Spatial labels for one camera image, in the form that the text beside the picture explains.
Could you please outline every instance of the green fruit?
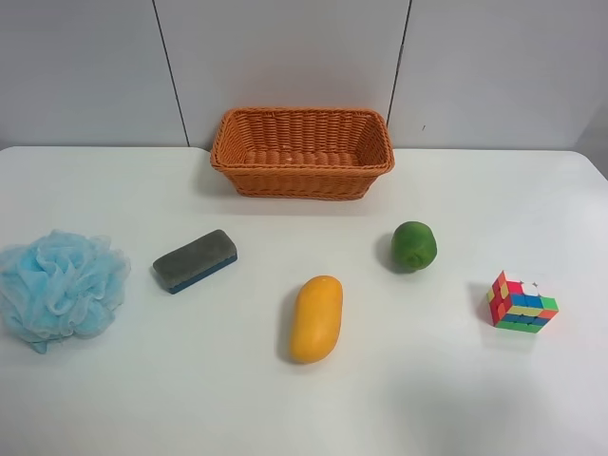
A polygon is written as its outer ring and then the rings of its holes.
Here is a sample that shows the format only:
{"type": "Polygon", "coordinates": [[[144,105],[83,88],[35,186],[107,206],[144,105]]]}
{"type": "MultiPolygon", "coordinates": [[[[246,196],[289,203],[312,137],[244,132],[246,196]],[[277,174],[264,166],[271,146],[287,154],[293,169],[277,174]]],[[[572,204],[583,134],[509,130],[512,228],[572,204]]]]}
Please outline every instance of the green fruit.
{"type": "Polygon", "coordinates": [[[425,269],[437,257],[433,232],[420,221],[407,221],[392,235],[392,260],[405,271],[425,269]]]}

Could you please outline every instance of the bath sponge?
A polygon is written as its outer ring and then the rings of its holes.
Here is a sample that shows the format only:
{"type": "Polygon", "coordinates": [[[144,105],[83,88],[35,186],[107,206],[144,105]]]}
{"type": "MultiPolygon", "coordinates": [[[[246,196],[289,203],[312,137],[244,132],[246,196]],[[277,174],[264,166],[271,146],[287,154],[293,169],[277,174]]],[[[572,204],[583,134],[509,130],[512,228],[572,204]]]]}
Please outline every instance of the bath sponge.
{"type": "Polygon", "coordinates": [[[53,231],[0,252],[0,312],[12,334],[45,353],[48,342],[102,333],[123,303],[129,271],[109,237],[53,231]]]}

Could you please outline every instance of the wicker basket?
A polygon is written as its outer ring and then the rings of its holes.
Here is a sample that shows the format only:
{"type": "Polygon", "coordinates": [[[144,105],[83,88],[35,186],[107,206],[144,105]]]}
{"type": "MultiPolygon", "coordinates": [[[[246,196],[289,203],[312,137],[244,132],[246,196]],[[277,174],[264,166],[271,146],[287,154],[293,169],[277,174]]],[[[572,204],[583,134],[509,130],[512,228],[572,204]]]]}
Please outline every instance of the wicker basket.
{"type": "Polygon", "coordinates": [[[375,111],[248,107],[224,115],[211,164],[248,197],[357,200],[394,157],[375,111]]]}

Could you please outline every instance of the toy fruit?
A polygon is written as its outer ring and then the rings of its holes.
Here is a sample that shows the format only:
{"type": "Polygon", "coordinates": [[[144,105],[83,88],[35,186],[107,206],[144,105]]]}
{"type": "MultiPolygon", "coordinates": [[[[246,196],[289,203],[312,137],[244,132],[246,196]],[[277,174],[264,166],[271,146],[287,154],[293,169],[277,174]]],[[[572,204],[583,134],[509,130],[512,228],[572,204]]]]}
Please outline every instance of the toy fruit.
{"type": "Polygon", "coordinates": [[[425,269],[437,257],[437,242],[430,228],[420,221],[407,221],[392,235],[392,260],[404,271],[425,269]]]}
{"type": "Polygon", "coordinates": [[[295,301],[290,354],[302,364],[320,361],[338,341],[342,321],[342,284],[320,275],[309,280],[295,301]]]}

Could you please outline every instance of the rubik's cube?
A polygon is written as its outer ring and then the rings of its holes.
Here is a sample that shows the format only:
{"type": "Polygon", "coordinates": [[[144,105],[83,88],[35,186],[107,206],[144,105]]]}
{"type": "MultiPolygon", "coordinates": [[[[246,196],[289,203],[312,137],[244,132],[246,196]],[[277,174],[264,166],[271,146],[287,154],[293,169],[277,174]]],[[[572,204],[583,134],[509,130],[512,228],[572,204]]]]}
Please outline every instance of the rubik's cube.
{"type": "Polygon", "coordinates": [[[487,293],[496,328],[537,333],[559,311],[553,297],[536,282],[522,282],[502,271],[487,293]]]}

